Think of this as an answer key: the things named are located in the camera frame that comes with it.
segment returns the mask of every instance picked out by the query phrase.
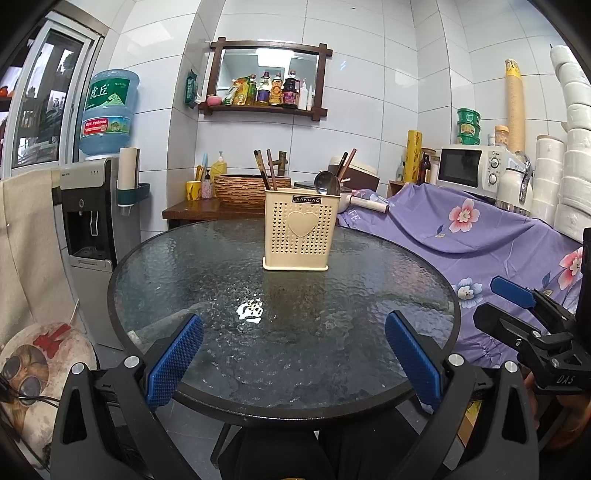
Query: table leg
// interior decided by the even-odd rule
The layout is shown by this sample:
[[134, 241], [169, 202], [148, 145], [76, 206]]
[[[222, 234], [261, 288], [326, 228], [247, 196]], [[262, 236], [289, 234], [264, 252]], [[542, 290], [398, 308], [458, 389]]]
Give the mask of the table leg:
[[213, 452], [209, 460], [211, 461], [212, 465], [219, 470], [217, 465], [217, 459], [222, 453], [222, 447], [226, 439], [228, 438], [228, 433], [230, 433], [230, 425], [229, 423], [225, 423], [222, 427], [222, 431], [220, 432], [220, 436], [217, 438], [217, 442], [213, 447]]

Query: blue gripper pad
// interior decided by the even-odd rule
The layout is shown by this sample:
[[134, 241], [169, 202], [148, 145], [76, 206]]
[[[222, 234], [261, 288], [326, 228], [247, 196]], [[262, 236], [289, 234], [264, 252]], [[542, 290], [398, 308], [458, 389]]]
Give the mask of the blue gripper pad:
[[203, 321], [193, 315], [148, 375], [146, 403], [154, 411], [166, 405], [203, 343]]
[[417, 397], [437, 410], [443, 399], [439, 372], [394, 312], [386, 318], [385, 331], [386, 340], [404, 368]]
[[503, 277], [495, 277], [491, 280], [491, 290], [499, 297], [515, 303], [522, 309], [535, 307], [535, 298], [529, 290], [519, 286], [517, 283]]

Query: yellow paper roll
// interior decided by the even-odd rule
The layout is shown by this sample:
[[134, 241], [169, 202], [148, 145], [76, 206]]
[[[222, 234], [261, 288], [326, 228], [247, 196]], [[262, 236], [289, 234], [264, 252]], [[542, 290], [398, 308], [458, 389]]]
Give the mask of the yellow paper roll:
[[519, 65], [515, 60], [505, 60], [507, 85], [507, 117], [509, 127], [509, 150], [525, 151], [525, 100]]
[[418, 178], [418, 166], [421, 162], [421, 146], [423, 134], [417, 130], [408, 131], [407, 158], [404, 163], [404, 182], [416, 183]]

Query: purple cloth cover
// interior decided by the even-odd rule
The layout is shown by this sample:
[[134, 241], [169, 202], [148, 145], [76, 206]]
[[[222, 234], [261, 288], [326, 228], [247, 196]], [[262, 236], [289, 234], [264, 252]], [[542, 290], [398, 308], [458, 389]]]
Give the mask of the purple cloth cover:
[[472, 315], [480, 303], [493, 303], [544, 330], [528, 311], [491, 292], [493, 277], [544, 291], [566, 307], [578, 299], [581, 244], [544, 222], [429, 184], [407, 184], [388, 203], [388, 214], [350, 207], [339, 215], [339, 224], [402, 245], [445, 276], [462, 312], [454, 351], [469, 362], [498, 368], [517, 356], [475, 327]]

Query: microwave door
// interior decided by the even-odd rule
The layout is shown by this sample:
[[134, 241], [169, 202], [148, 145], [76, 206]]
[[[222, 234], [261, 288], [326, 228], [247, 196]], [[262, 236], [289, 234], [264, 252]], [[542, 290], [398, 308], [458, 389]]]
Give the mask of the microwave door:
[[486, 167], [486, 162], [480, 161], [482, 154], [480, 149], [442, 148], [437, 184], [482, 194], [479, 179], [482, 178], [481, 169]]

